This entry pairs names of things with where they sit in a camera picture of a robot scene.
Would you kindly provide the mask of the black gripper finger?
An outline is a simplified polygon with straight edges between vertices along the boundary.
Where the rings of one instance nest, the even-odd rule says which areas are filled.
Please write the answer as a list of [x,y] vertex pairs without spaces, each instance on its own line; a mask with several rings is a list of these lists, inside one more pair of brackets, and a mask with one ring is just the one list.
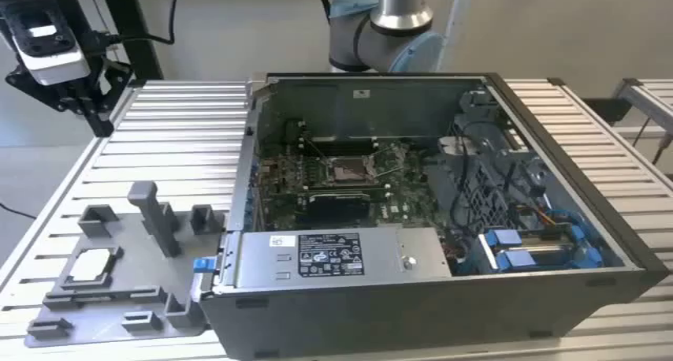
[[42,85],[23,67],[16,67],[5,77],[7,83],[56,112],[83,112],[83,106],[76,92],[80,80],[70,80],[52,85]]
[[131,79],[131,65],[103,63],[87,82],[87,123],[95,136],[110,136],[114,125],[110,114]]

